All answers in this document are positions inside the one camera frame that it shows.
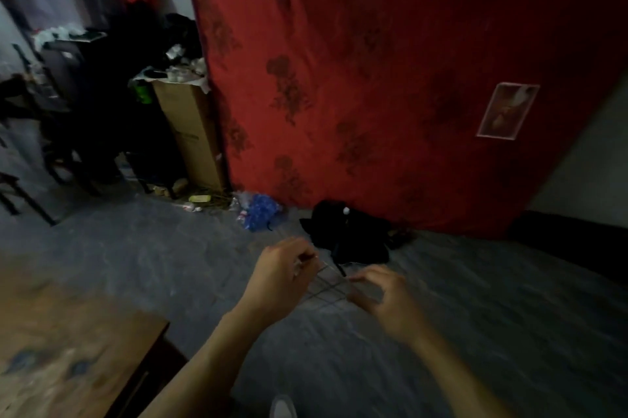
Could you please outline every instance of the white shoe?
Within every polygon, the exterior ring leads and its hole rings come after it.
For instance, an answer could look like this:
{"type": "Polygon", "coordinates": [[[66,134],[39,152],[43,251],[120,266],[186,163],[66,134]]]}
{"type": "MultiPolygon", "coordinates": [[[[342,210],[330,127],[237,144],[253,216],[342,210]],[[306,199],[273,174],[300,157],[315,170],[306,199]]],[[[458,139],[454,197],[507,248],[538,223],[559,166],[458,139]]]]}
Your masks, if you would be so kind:
{"type": "Polygon", "coordinates": [[[296,418],[294,403],[287,395],[277,395],[272,401],[270,418],[296,418]]]}

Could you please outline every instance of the desk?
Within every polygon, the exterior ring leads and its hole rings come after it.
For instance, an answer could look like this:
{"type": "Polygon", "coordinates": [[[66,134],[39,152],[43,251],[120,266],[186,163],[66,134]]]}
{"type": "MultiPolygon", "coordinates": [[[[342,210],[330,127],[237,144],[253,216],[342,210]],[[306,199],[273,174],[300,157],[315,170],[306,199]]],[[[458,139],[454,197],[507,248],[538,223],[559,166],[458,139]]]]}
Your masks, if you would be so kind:
{"type": "Polygon", "coordinates": [[[0,270],[0,415],[137,416],[184,365],[168,322],[0,270]]]}

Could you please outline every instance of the concrete floor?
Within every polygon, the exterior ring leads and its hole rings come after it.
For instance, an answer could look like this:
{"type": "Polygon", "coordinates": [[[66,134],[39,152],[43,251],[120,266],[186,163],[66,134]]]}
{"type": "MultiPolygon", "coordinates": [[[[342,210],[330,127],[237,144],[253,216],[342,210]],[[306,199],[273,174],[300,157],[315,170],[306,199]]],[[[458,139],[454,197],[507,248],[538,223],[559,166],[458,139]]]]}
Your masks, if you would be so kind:
{"type": "MultiPolygon", "coordinates": [[[[250,233],[233,213],[187,213],[122,185],[102,199],[73,187],[40,198],[63,221],[50,228],[27,208],[15,218],[0,210],[2,261],[162,314],[188,357],[236,303],[263,247],[302,234],[296,220],[307,214],[250,233]]],[[[628,409],[622,287],[514,243],[429,232],[393,252],[391,267],[518,416],[628,409]]],[[[352,305],[310,301],[264,333],[235,385],[235,414],[266,416],[277,393],[302,417],[451,416],[419,360],[352,305]]]]}

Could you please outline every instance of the black chair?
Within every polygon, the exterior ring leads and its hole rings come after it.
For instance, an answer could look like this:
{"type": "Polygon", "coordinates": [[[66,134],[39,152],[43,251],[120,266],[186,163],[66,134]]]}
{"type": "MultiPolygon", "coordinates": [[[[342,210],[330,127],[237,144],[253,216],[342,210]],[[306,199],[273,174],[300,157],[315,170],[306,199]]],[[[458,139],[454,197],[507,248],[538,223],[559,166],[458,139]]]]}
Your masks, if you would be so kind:
{"type": "MultiPolygon", "coordinates": [[[[46,213],[46,211],[39,205],[39,203],[37,203],[28,193],[22,190],[22,188],[18,185],[18,181],[19,179],[17,177],[0,172],[0,184],[9,185],[13,190],[13,194],[15,196],[19,196],[20,198],[23,198],[24,201],[26,201],[31,208],[39,213],[39,215],[49,225],[56,225],[57,222],[52,219],[48,213],[46,213]]],[[[3,192],[2,190],[0,190],[0,203],[4,205],[4,208],[6,208],[9,214],[11,214],[12,216],[20,214],[18,209],[15,208],[15,205],[11,202],[11,200],[6,197],[5,192],[3,192]]]]}

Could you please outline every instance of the picture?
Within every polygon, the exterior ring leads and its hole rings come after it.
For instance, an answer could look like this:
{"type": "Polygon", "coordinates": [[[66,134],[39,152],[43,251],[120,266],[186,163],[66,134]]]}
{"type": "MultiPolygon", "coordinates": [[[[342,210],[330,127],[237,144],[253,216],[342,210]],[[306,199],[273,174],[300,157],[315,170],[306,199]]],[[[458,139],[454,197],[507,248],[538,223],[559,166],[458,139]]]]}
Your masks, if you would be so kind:
{"type": "Polygon", "coordinates": [[[540,86],[500,82],[477,133],[479,137],[514,140],[540,86]]]}

